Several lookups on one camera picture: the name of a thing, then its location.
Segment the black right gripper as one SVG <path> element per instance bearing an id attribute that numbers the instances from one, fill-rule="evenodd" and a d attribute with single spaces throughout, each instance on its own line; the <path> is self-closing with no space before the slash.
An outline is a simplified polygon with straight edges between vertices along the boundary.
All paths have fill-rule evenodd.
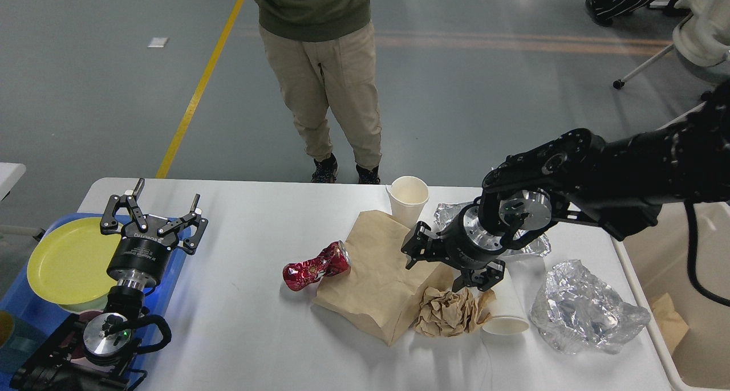
<path id="1" fill-rule="evenodd" d="M 445 230 L 438 233 L 426 222 L 418 221 L 404 238 L 401 252 L 407 256 L 406 270 L 417 262 L 445 263 L 459 269 L 452 291 L 476 287 L 481 292 L 504 281 L 506 263 L 491 263 L 504 251 L 501 236 L 494 235 L 479 220 L 480 204 L 465 206 Z"/>

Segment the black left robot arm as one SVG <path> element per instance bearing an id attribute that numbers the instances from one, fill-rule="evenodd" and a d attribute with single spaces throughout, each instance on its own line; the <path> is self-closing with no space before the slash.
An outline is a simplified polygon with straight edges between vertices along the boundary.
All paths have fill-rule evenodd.
<path id="1" fill-rule="evenodd" d="M 71 314 L 13 373 L 18 390 L 134 390 L 147 377 L 136 358 L 172 341 L 166 319 L 144 305 L 161 284 L 175 251 L 194 254 L 208 220 L 199 194 L 178 218 L 143 213 L 134 189 L 109 197 L 99 235 L 118 235 L 106 274 L 113 285 L 104 308 L 92 318 Z"/>

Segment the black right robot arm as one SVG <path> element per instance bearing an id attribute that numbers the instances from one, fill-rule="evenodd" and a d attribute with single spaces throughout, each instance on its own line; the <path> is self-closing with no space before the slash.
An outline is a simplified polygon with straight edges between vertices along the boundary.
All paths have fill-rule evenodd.
<path id="1" fill-rule="evenodd" d="M 573 129 L 508 156 L 482 182 L 482 193 L 442 231 L 418 222 L 404 238 L 406 268 L 419 261 L 459 270 L 453 290 L 487 291 L 504 278 L 504 251 L 519 250 L 558 222 L 600 227 L 618 241 L 655 226 L 662 206 L 683 202 L 687 274 L 705 298 L 728 305 L 696 276 L 699 240 L 694 204 L 728 199 L 728 82 L 699 111 L 666 128 L 607 142 Z"/>

